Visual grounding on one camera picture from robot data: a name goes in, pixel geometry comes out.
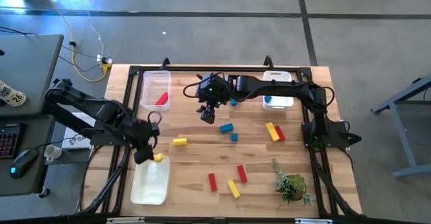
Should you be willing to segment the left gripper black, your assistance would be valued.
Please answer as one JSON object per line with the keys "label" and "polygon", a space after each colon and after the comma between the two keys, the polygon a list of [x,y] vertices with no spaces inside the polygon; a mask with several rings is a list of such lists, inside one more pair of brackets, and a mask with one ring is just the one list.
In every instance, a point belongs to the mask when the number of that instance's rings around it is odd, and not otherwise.
{"label": "left gripper black", "polygon": [[147,160],[154,160],[153,149],[158,144],[160,129],[157,122],[148,122],[137,119],[129,133],[129,142],[137,148],[134,161],[137,165]]}

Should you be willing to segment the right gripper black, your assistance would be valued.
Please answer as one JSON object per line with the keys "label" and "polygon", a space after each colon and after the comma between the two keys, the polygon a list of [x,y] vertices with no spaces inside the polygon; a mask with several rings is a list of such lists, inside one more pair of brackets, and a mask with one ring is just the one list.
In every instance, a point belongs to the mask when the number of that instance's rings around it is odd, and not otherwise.
{"label": "right gripper black", "polygon": [[[200,79],[196,89],[196,97],[199,102],[220,105],[226,104],[232,99],[231,93],[228,91],[229,83],[223,72],[196,74],[196,76]],[[214,123],[215,112],[213,110],[207,110],[206,106],[201,106],[199,111],[202,121],[208,124]]]}

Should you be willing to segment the yellow rectangular wooden block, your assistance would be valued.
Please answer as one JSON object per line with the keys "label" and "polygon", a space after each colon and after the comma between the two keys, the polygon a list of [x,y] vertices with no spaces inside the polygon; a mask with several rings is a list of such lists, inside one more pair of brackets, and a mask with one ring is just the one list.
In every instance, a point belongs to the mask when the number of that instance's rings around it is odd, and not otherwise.
{"label": "yellow rectangular wooden block", "polygon": [[230,190],[231,190],[232,195],[234,196],[234,198],[238,198],[240,196],[240,193],[239,193],[239,191],[238,191],[238,189],[237,189],[234,181],[233,180],[229,180],[228,181],[228,186],[229,186],[229,188],[230,188]]}
{"label": "yellow rectangular wooden block", "polygon": [[272,122],[268,122],[265,126],[266,126],[266,129],[267,129],[272,141],[278,141],[279,135],[275,129],[274,124]]}

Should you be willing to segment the large white plastic bin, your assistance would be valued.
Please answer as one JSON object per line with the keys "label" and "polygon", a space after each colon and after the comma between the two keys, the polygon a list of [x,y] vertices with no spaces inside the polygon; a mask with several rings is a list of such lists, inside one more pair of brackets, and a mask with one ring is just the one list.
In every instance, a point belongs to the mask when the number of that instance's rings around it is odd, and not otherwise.
{"label": "large white plastic bin", "polygon": [[135,168],[131,189],[133,204],[161,205],[168,196],[170,159],[164,155],[160,163],[146,161]]}

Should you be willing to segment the clear plastic bin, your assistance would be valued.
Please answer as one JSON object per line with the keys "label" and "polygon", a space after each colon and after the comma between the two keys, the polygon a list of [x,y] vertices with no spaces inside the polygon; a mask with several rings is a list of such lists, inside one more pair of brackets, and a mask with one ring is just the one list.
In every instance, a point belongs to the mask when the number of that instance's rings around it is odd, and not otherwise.
{"label": "clear plastic bin", "polygon": [[[171,74],[169,71],[146,71],[143,74],[140,105],[149,111],[169,111],[171,105],[171,89]],[[168,92],[167,103],[162,106],[156,106],[156,101],[164,92]]]}

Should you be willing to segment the white printed paper sheet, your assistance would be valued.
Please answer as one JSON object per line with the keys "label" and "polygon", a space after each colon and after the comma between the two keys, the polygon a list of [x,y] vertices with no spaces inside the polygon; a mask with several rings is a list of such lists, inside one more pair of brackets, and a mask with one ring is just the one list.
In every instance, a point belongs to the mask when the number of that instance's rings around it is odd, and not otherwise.
{"label": "white printed paper sheet", "polygon": [[[83,112],[73,112],[73,115],[78,117],[80,120],[83,120],[84,122],[90,124],[91,126],[95,125],[95,120],[88,116],[87,114]],[[74,130],[71,128],[65,129],[64,134],[64,140],[62,141],[61,148],[62,149],[91,149],[92,146],[90,145],[90,140],[88,138],[85,138],[82,135],[78,135]]]}

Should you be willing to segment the white mug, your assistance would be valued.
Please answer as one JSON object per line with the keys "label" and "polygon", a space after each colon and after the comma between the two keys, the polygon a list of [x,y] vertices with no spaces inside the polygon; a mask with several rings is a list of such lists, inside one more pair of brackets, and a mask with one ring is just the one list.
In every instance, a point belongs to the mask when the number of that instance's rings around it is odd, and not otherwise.
{"label": "white mug", "polygon": [[44,150],[44,157],[48,162],[52,162],[53,160],[60,158],[62,152],[62,148],[60,147],[47,145]]}

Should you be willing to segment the potted green plant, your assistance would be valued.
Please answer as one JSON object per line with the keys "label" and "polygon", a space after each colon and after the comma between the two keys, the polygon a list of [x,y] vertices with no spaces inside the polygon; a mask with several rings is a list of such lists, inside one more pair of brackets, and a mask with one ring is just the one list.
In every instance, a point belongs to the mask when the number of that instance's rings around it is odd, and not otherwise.
{"label": "potted green plant", "polygon": [[276,159],[272,159],[272,166],[277,175],[276,191],[281,194],[284,202],[290,204],[302,200],[304,205],[311,205],[314,202],[314,195],[308,192],[303,176],[285,173]]}

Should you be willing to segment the grey desk top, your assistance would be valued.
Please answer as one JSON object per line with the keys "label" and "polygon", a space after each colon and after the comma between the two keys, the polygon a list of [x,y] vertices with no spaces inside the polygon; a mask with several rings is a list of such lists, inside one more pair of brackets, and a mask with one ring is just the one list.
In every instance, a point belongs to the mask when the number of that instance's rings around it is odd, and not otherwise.
{"label": "grey desk top", "polygon": [[51,116],[31,116],[23,118],[1,119],[0,124],[23,123],[26,125],[22,135],[20,150],[16,157],[28,148],[35,148],[39,155],[28,170],[19,179],[13,179],[9,175],[9,169],[14,159],[0,159],[0,197],[20,196],[41,193],[46,176],[44,149],[51,139],[54,127],[54,119]]}
{"label": "grey desk top", "polygon": [[61,34],[0,36],[0,81],[27,96],[22,106],[0,106],[0,118],[42,112],[63,40]]}

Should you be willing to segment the black computer mouse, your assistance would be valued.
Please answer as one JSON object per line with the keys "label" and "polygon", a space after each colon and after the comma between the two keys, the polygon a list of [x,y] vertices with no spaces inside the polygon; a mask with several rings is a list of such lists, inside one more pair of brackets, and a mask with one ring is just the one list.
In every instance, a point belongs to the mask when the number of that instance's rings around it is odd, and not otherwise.
{"label": "black computer mouse", "polygon": [[22,178],[30,169],[39,152],[35,148],[24,149],[13,161],[10,169],[9,175],[13,179]]}

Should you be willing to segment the black backlit keyboard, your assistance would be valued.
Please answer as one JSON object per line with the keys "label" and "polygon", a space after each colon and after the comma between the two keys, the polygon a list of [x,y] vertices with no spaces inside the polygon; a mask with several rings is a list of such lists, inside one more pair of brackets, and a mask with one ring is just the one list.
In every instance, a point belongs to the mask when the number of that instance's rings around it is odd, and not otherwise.
{"label": "black backlit keyboard", "polygon": [[0,124],[0,159],[14,159],[20,150],[23,123]]}

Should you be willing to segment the white printed can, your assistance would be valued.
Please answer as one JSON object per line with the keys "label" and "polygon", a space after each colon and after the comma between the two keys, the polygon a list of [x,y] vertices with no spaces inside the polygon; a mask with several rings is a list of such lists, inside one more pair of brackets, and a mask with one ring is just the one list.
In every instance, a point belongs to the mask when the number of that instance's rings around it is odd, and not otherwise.
{"label": "white printed can", "polygon": [[10,106],[20,107],[26,102],[27,96],[25,93],[11,88],[0,80],[0,100],[3,100]]}

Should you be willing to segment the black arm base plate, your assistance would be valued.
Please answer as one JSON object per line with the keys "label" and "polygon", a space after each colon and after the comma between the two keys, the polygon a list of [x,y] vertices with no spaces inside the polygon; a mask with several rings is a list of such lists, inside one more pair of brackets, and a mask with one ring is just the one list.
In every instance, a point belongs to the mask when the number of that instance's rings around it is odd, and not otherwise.
{"label": "black arm base plate", "polygon": [[347,132],[345,122],[303,122],[304,146],[308,148],[346,148],[362,140],[361,136]]}
{"label": "black arm base plate", "polygon": [[118,124],[106,124],[97,120],[94,131],[91,132],[92,145],[132,146],[130,136],[133,134],[134,124],[124,119]]}

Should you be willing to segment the small white handled bin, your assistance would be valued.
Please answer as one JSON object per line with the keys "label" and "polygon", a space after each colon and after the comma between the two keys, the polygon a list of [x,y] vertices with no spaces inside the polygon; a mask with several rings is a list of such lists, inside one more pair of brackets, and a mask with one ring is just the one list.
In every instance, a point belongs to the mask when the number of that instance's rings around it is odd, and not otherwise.
{"label": "small white handled bin", "polygon": [[[288,81],[291,82],[292,76],[285,71],[265,71],[263,81]],[[263,96],[263,109],[266,111],[286,111],[294,105],[293,97],[271,96],[271,101],[267,104]]]}

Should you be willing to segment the grey metal table frame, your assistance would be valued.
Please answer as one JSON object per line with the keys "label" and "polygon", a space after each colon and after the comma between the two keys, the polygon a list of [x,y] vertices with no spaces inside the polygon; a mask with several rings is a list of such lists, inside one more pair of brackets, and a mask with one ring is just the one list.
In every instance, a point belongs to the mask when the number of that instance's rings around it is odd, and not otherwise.
{"label": "grey metal table frame", "polygon": [[370,109],[373,114],[389,110],[395,121],[409,163],[409,167],[394,171],[395,177],[431,173],[431,163],[418,164],[411,148],[413,143],[431,147],[431,100],[412,100],[427,91],[431,92],[431,73]]}

